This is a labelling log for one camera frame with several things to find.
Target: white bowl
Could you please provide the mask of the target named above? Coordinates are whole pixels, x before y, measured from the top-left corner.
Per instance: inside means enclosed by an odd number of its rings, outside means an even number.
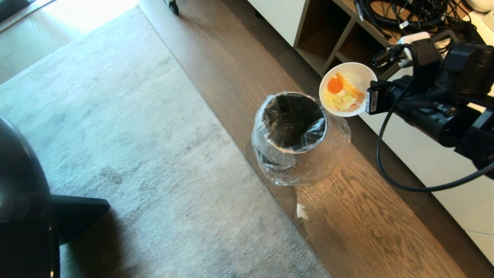
[[[319,99],[323,104],[323,107],[329,111],[331,114],[340,116],[340,117],[352,117],[358,115],[366,110],[366,99],[364,98],[363,102],[359,104],[359,107],[353,111],[345,112],[345,111],[337,111],[331,109],[325,104],[325,96],[328,91],[328,82],[331,77],[336,77],[336,73],[340,73],[348,82],[352,83],[355,88],[361,91],[367,98],[367,89],[370,86],[371,81],[377,81],[377,76],[375,73],[366,65],[361,63],[343,63],[332,68],[326,75],[324,75],[321,84],[319,85]]]

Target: caster wheel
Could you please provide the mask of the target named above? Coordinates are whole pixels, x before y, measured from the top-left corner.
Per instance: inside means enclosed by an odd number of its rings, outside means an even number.
[[[168,4],[168,7],[170,8],[172,13],[178,14],[178,6],[177,3],[175,3],[175,1],[170,2],[170,4]]]

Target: white cabinet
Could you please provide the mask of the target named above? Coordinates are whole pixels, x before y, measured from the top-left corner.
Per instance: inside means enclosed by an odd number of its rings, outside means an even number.
[[[305,0],[248,0],[291,45],[295,43]]]

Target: carpet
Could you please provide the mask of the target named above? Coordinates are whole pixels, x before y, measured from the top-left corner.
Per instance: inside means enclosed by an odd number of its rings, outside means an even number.
[[[0,87],[54,194],[108,214],[63,277],[329,277],[136,7]]]

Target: cable bundle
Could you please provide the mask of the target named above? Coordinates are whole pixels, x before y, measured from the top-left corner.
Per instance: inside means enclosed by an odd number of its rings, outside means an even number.
[[[416,32],[427,31],[430,33],[436,33],[442,29],[458,29],[454,25],[463,20],[457,9],[459,8],[468,14],[455,0],[389,0],[390,8],[395,14],[395,18],[389,18],[378,14],[372,8],[371,4],[377,1],[380,0],[360,0],[367,20],[386,38],[391,36],[382,28],[401,29],[405,35],[407,34],[404,31],[406,26],[416,29]],[[400,17],[397,5],[402,7],[400,12],[405,8],[410,11],[407,18]],[[414,15],[418,20],[411,20]]]

